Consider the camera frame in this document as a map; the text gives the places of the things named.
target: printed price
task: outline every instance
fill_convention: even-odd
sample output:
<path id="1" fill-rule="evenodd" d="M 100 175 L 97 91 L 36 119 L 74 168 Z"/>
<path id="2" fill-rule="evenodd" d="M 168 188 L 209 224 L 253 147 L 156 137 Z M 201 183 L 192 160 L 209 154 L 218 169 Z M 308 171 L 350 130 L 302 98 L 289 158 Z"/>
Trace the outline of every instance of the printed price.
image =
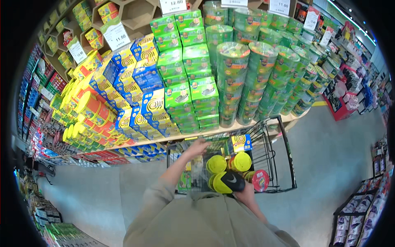
<path id="1" fill-rule="evenodd" d="M 105 40 L 113 51 L 130 43 L 129 36 L 119 16 L 105 23 L 100 28 L 100 31 L 103 33 Z"/>
<path id="2" fill-rule="evenodd" d="M 80 64 L 85 58 L 87 58 L 87 55 L 85 54 L 84 49 L 82 49 L 77 37 L 74 37 L 73 40 L 70 41 L 67 48 L 77 64 Z"/>
<path id="3" fill-rule="evenodd" d="M 176 0 L 176 1 L 159 0 L 159 2 L 160 2 L 160 9 L 162 10 L 162 15 L 186 10 L 185 0 Z"/>
<path id="4" fill-rule="evenodd" d="M 307 11 L 307 16 L 305 19 L 305 24 L 303 25 L 303 28 L 309 29 L 309 30 L 314 30 L 316 28 L 319 15 L 320 15 L 320 12 L 318 10 L 309 6 L 308 11 Z"/>
<path id="5" fill-rule="evenodd" d="M 270 0 L 269 11 L 288 16 L 290 12 L 290 0 Z"/>
<path id="6" fill-rule="evenodd" d="M 234 7 L 234 6 L 239 6 L 239 7 L 247 7 L 248 5 L 248 0 L 221 0 L 221 7 Z"/>
<path id="7" fill-rule="evenodd" d="M 331 28 L 330 26 L 328 26 L 328 27 L 326 28 L 326 30 L 325 30 L 324 35 L 322 36 L 322 39 L 321 39 L 321 41 L 320 41 L 320 45 L 322 45 L 322 46 L 327 46 L 329 40 L 330 40 L 331 37 L 332 37 L 333 32 L 334 32 L 334 29 Z"/>

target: cylindrical container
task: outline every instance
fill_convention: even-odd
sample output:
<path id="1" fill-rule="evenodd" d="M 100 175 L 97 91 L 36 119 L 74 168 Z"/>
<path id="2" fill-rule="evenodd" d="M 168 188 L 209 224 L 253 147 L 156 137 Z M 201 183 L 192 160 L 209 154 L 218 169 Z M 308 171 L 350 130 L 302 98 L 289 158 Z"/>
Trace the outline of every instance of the cylindrical container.
<path id="1" fill-rule="evenodd" d="M 276 47 L 276 45 L 280 44 L 281 39 L 282 35 L 276 32 L 276 30 L 271 28 L 260 29 L 258 41 L 263 41 L 273 47 Z"/>
<path id="2" fill-rule="evenodd" d="M 207 1 L 203 4 L 204 26 L 226 25 L 228 9 L 221 7 L 220 1 Z"/>
<path id="3" fill-rule="evenodd" d="M 101 104 L 91 92 L 86 92 L 79 100 L 75 111 L 91 119 L 99 111 Z"/>
<path id="4" fill-rule="evenodd" d="M 246 152 L 239 152 L 229 160 L 228 169 L 235 172 L 245 172 L 250 169 L 251 164 L 251 157 Z"/>
<path id="5" fill-rule="evenodd" d="M 310 63 L 306 66 L 306 71 L 303 75 L 303 78 L 308 81 L 315 81 L 315 79 L 317 78 L 317 70 L 314 68 L 314 65 Z"/>
<path id="6" fill-rule="evenodd" d="M 253 42 L 253 41 L 257 41 L 258 40 L 258 36 L 254 35 L 254 34 L 249 34 L 246 32 L 242 32 L 240 30 L 237 30 L 236 28 L 233 28 L 233 41 L 243 44 L 243 45 L 248 45 L 249 43 Z"/>
<path id="7" fill-rule="evenodd" d="M 281 41 L 280 45 L 291 48 L 291 45 L 296 45 L 297 44 L 297 38 L 292 33 L 288 33 L 286 31 L 279 31 L 281 34 Z"/>
<path id="8" fill-rule="evenodd" d="M 335 78 L 337 73 L 339 73 L 340 68 L 339 64 L 337 64 L 332 58 L 327 57 L 325 62 L 322 64 L 322 68 L 328 74 L 330 78 Z"/>
<path id="9" fill-rule="evenodd" d="M 314 66 L 314 68 L 317 71 L 317 78 L 316 78 L 316 82 L 318 82 L 319 84 L 323 85 L 325 82 L 328 81 L 328 75 L 326 74 L 326 72 L 319 66 Z"/>
<path id="10" fill-rule="evenodd" d="M 261 16 L 251 9 L 236 9 L 234 27 L 243 33 L 258 36 Z"/>
<path id="11" fill-rule="evenodd" d="M 302 31 L 302 27 L 303 23 L 294 18 L 290 18 L 287 24 L 287 31 L 299 35 Z"/>
<path id="12" fill-rule="evenodd" d="M 314 65 L 317 65 L 318 59 L 322 56 L 322 53 L 314 45 L 312 45 L 308 51 L 308 56 L 310 57 L 310 62 Z"/>
<path id="13" fill-rule="evenodd" d="M 302 28 L 302 35 L 301 36 L 304 37 L 306 40 L 312 42 L 315 35 L 316 35 L 315 31 L 311 31 L 311 30 Z"/>
<path id="14" fill-rule="evenodd" d="M 270 28 L 277 30 L 286 30 L 289 16 L 273 14 Z"/>
<path id="15" fill-rule="evenodd" d="M 218 174 L 226 169 L 226 160 L 221 155 L 212 156 L 206 163 L 207 171 L 211 174 Z"/>
<path id="16" fill-rule="evenodd" d="M 271 73 L 277 59 L 278 52 L 269 44 L 264 42 L 249 43 L 251 50 L 248 68 L 258 75 Z"/>
<path id="17" fill-rule="evenodd" d="M 257 9 L 256 11 L 258 13 L 262 13 L 261 27 L 268 28 L 271 23 L 273 14 L 261 9 Z"/>
<path id="18" fill-rule="evenodd" d="M 302 36 L 300 36 L 298 34 L 294 34 L 294 36 L 298 40 L 297 43 L 296 43 L 297 46 L 299 46 L 299 47 L 301 47 L 303 49 L 306 49 L 306 50 L 310 49 L 311 41 L 307 40 L 306 38 L 304 38 L 304 37 L 302 37 Z"/>

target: person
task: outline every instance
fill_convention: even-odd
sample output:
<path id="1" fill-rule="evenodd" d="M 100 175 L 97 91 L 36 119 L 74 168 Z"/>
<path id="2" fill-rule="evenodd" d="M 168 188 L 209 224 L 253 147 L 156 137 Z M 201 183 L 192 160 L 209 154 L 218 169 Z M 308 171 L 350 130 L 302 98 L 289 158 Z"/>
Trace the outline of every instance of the person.
<path id="1" fill-rule="evenodd" d="M 145 191 L 142 209 L 130 224 L 123 246 L 299 247 L 287 232 L 269 224 L 250 183 L 234 193 L 237 199 L 216 192 L 174 198 L 185 165 L 209 145 L 204 139 L 196 140 Z"/>
<path id="2" fill-rule="evenodd" d="M 27 157 L 26 154 L 23 154 L 23 160 L 25 162 L 25 165 L 29 168 L 29 169 L 33 169 L 36 171 L 40 171 L 43 172 L 47 175 L 50 175 L 51 177 L 55 176 L 55 170 L 51 170 L 49 169 L 47 166 L 45 166 L 44 164 L 34 160 L 31 157 Z"/>

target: floor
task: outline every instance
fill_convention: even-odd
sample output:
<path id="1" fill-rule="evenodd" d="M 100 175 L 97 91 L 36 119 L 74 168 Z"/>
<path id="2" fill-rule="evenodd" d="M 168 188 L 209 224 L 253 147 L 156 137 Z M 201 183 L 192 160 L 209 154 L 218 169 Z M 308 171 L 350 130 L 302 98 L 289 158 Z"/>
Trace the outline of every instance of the floor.
<path id="1" fill-rule="evenodd" d="M 335 122 L 327 106 L 313 107 L 287 134 L 298 188 L 256 195 L 269 222 L 300 246 L 328 246 L 333 212 L 361 180 L 372 176 L 370 146 L 384 133 L 379 109 Z M 286 189 L 291 179 L 283 139 L 273 149 L 279 185 Z M 116 168 L 58 166 L 54 185 L 40 180 L 39 187 L 65 222 L 117 247 L 138 212 L 144 189 L 165 169 L 165 162 Z"/>

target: price tag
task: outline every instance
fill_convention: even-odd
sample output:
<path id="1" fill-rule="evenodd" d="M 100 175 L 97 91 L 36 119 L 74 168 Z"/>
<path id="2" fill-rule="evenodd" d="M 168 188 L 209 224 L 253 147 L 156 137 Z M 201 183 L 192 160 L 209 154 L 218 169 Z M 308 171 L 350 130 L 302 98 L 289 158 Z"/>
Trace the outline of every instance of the price tag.
<path id="1" fill-rule="evenodd" d="M 105 23 L 100 31 L 113 51 L 130 43 L 128 33 L 125 31 L 119 16 Z"/>
<path id="2" fill-rule="evenodd" d="M 77 64 L 81 63 L 85 58 L 87 58 L 87 55 L 85 54 L 84 49 L 82 49 L 77 37 L 74 37 L 73 40 L 68 43 L 67 48 L 69 49 L 69 52 Z"/>
<path id="3" fill-rule="evenodd" d="M 290 12 L 290 0 L 270 0 L 269 11 L 288 16 Z"/>
<path id="4" fill-rule="evenodd" d="M 309 30 L 314 30 L 316 28 L 319 15 L 320 15 L 320 12 L 318 10 L 309 6 L 308 11 L 307 11 L 307 16 L 305 19 L 305 24 L 304 24 L 303 28 L 309 29 Z"/>
<path id="5" fill-rule="evenodd" d="M 331 28 L 330 26 L 327 26 L 324 35 L 322 36 L 322 39 L 320 41 L 320 45 L 322 46 L 327 46 L 329 40 L 332 37 L 332 34 L 335 30 L 333 28 Z"/>
<path id="6" fill-rule="evenodd" d="M 247 7 L 248 0 L 221 0 L 221 7 L 233 8 L 237 7 Z"/>
<path id="7" fill-rule="evenodd" d="M 159 0 L 162 15 L 186 10 L 185 0 Z"/>

